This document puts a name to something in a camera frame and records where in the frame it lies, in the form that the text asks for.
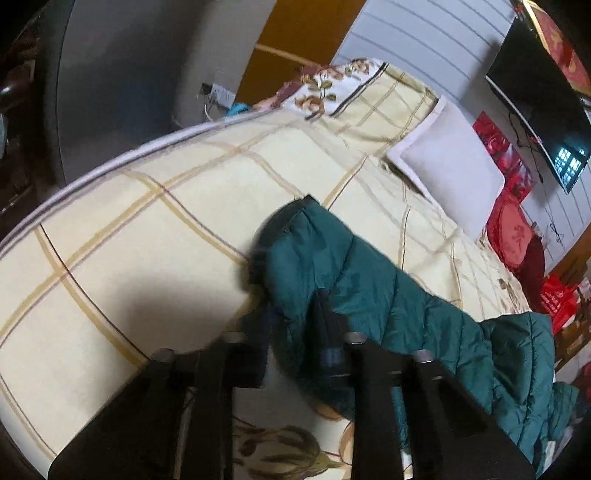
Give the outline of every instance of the green jacket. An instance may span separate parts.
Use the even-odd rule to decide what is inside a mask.
[[[346,315],[353,330],[394,352],[431,350],[540,473],[546,443],[559,438],[578,395],[570,385],[553,384],[548,316],[530,312],[476,323],[426,293],[311,197],[277,212],[256,251],[257,282],[282,317],[273,334],[275,356],[306,393],[353,418],[352,391],[333,390],[302,368],[310,299],[327,288],[332,309]],[[408,445],[401,394],[394,391],[392,400]]]

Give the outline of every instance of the bed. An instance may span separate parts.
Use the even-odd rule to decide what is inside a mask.
[[[2,241],[0,420],[42,475],[155,350],[200,348],[258,304],[261,293],[246,284],[249,249],[265,219],[295,198],[311,194],[476,321],[529,311],[486,236],[472,242],[386,162],[437,96],[392,65],[366,67],[350,64],[371,81],[342,101],[335,93],[321,112],[287,92],[283,108],[122,155]],[[237,478],[350,477],[351,422],[304,398],[272,356],[265,382],[236,393]],[[287,455],[269,460],[278,453]],[[405,467],[409,478],[408,456]]]

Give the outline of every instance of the white wall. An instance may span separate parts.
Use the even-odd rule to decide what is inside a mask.
[[[484,80],[513,18],[509,0],[368,0],[335,62],[355,57],[391,62],[460,105],[470,122],[485,111],[516,145],[508,110]],[[520,153],[537,178],[529,150]],[[550,271],[591,222],[591,170],[587,166],[566,195],[542,157],[537,165],[544,183],[536,185],[522,206],[548,242],[545,266]],[[564,235],[562,244],[550,229],[551,218]]]
[[[181,73],[174,117],[180,127],[203,122],[202,83],[238,92],[242,76],[277,0],[206,0]],[[218,118],[220,112],[210,113]]]

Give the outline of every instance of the power cord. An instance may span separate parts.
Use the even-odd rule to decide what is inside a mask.
[[[542,174],[540,172],[540,168],[538,167],[538,160],[535,157],[535,153],[541,154],[541,151],[539,148],[533,147],[533,145],[531,144],[530,137],[529,137],[529,135],[527,135],[527,132],[525,133],[525,139],[527,140],[527,145],[520,144],[519,132],[518,132],[517,128],[515,127],[515,125],[513,124],[513,120],[511,120],[512,114],[516,115],[515,112],[509,112],[509,123],[511,124],[511,127],[513,128],[513,131],[515,132],[515,136],[517,137],[517,147],[529,149],[529,151],[531,152],[531,158],[533,158],[533,160],[534,160],[535,169],[538,172],[538,178],[540,179],[540,183],[544,184],[544,177],[542,177]],[[544,197],[546,198],[546,205],[544,205],[544,211],[546,212],[546,215],[548,215],[548,219],[550,220],[550,225],[549,225],[550,230],[552,230],[552,233],[556,235],[556,243],[559,245],[562,245],[563,244],[562,240],[564,238],[564,234],[560,233],[558,231],[558,229],[556,228],[556,224],[554,223],[554,215],[552,213],[552,207],[550,206],[550,199],[548,198],[548,194],[546,193],[546,189],[544,187],[542,187],[542,191],[544,192]]]

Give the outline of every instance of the tv screen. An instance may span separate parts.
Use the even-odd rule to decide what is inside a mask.
[[[556,180],[570,192],[591,155],[591,121],[580,95],[519,18],[486,79],[531,131]]]

